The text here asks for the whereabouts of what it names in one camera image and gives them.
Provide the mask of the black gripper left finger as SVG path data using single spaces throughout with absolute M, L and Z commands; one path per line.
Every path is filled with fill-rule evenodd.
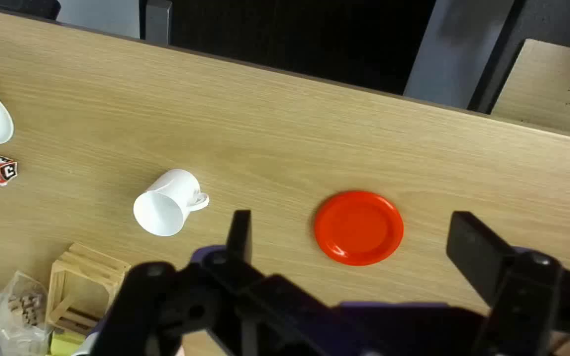
M 228 232 L 226 250 L 232 258 L 251 260 L 251 212 L 236 210 Z

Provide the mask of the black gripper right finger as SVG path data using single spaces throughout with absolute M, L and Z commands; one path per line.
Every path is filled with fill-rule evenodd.
M 471 212 L 451 214 L 445 254 L 487 305 L 495 303 L 501 276 L 517 256 Z

